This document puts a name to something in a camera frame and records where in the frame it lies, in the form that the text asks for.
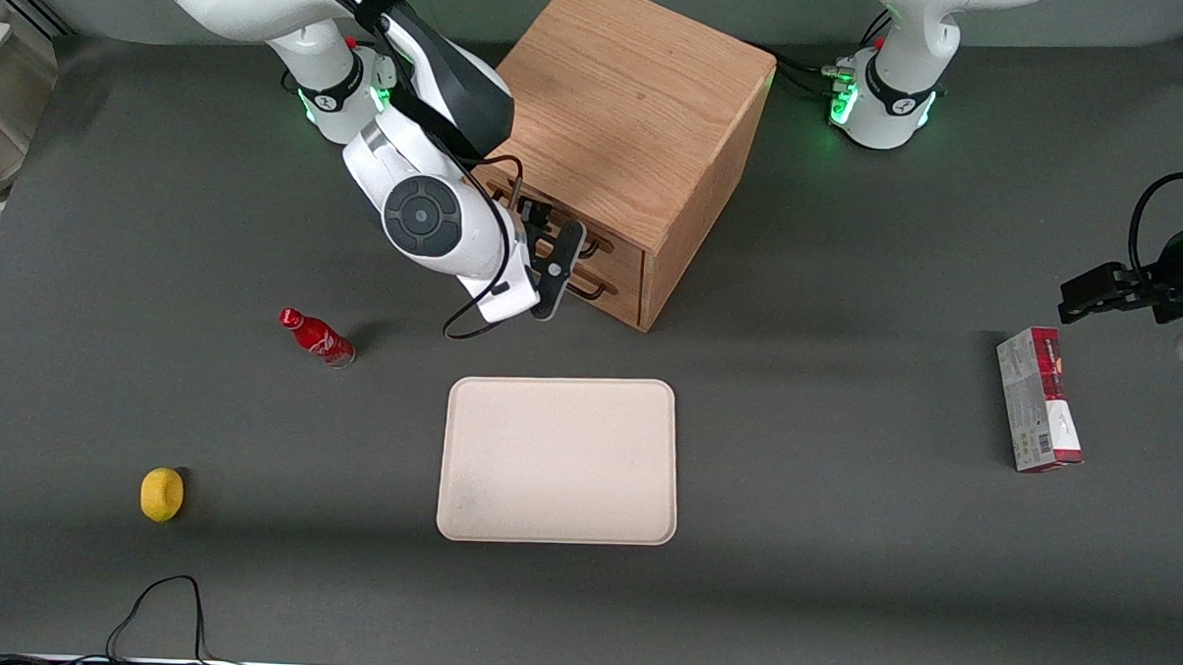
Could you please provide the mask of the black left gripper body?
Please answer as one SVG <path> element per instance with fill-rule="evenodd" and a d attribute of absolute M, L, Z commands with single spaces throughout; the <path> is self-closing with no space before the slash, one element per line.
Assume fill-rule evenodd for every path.
<path fill-rule="evenodd" d="M 1140 217 L 1131 217 L 1127 228 L 1129 265 L 1134 282 L 1129 285 L 1125 311 L 1150 308 L 1156 324 L 1183 318 L 1183 230 L 1166 240 L 1161 256 L 1148 266 L 1140 262 Z"/>

